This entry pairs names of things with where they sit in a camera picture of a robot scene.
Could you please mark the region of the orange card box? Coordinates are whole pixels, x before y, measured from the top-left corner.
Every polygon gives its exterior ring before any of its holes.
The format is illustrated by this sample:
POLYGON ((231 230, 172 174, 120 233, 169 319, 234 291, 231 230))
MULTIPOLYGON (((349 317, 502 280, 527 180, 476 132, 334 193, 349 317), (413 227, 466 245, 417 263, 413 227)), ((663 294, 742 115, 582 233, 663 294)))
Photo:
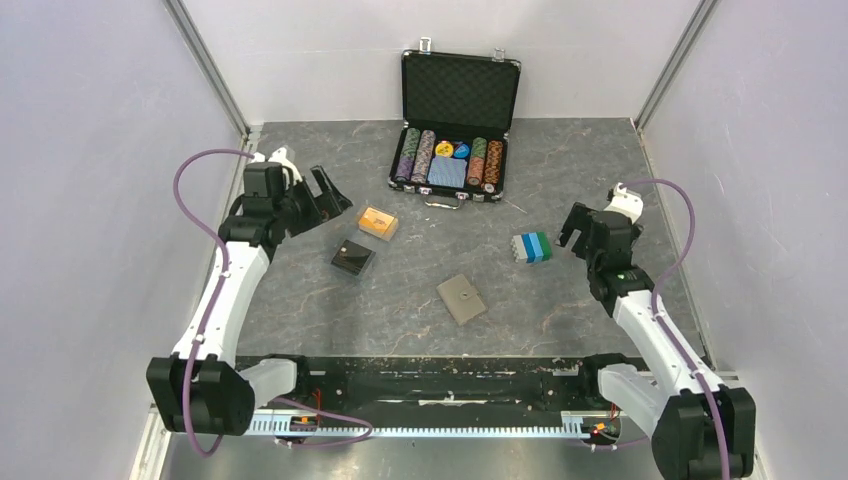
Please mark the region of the orange card box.
POLYGON ((399 226, 398 217, 373 206, 357 217, 358 229, 383 241, 390 241, 399 226))

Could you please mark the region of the beige card holder wallet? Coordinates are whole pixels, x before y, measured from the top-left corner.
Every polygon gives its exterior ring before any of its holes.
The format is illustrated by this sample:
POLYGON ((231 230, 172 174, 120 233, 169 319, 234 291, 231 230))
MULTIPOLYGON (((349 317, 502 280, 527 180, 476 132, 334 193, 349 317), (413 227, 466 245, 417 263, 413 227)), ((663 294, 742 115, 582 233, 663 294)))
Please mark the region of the beige card holder wallet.
POLYGON ((452 318, 463 326, 487 311, 479 290, 464 274, 455 275, 436 287, 452 318))

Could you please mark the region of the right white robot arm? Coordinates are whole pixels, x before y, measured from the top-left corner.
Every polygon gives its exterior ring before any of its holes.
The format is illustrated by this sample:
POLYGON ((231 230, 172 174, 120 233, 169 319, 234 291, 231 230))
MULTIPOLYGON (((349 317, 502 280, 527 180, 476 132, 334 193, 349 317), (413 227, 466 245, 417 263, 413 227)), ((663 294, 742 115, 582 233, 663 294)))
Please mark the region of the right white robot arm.
POLYGON ((710 370, 666 317, 654 283, 632 261, 642 228, 627 215, 575 203, 558 243, 585 260, 592 296, 636 345, 652 374, 618 353, 583 359, 577 392, 591 408, 609 402, 649 439, 665 479, 737 479, 755 463, 756 404, 710 370))

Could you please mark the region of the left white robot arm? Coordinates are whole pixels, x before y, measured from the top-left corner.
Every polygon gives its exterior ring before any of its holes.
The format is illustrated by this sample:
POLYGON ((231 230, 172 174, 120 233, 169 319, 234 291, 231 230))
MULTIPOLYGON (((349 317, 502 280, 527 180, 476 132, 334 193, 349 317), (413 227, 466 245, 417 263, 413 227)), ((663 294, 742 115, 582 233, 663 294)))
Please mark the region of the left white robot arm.
POLYGON ((319 195, 289 163, 246 165, 244 191, 214 235, 219 249, 190 325, 172 353, 153 358, 146 370, 167 430, 240 436, 254 411, 274 399, 295 408, 312 399, 314 381, 295 356, 272 354, 245 370, 236 368, 248 307, 278 245, 352 205, 322 167, 310 172, 319 195))

